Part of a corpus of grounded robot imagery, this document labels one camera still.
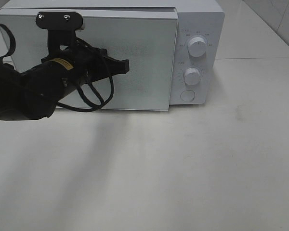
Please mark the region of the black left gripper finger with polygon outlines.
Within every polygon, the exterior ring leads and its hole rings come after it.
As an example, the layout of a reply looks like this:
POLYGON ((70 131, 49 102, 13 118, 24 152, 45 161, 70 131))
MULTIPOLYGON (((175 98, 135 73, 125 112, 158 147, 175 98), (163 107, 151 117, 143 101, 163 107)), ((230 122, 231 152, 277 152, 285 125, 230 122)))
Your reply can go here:
POLYGON ((126 74, 130 70, 129 60, 116 60, 108 56, 106 49, 96 48, 100 57, 97 59, 96 81, 119 74, 126 74))

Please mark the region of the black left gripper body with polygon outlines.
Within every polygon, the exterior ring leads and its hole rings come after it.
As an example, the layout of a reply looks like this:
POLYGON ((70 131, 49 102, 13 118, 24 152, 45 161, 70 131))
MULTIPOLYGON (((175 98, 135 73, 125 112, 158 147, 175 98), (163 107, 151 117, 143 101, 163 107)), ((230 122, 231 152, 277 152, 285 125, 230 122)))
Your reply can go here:
POLYGON ((48 30, 49 54, 39 65, 41 87, 77 87, 108 78, 107 52, 77 38, 75 30, 48 30))

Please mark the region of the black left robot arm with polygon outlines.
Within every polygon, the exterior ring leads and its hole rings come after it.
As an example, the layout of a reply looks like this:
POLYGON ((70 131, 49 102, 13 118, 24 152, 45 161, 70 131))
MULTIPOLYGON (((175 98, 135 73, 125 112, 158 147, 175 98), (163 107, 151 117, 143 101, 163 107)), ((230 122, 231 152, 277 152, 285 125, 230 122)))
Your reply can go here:
POLYGON ((18 72, 0 57, 0 121, 40 120, 56 107, 88 113, 109 103, 93 83, 129 72, 128 60, 108 56, 75 31, 48 31, 48 55, 18 72))

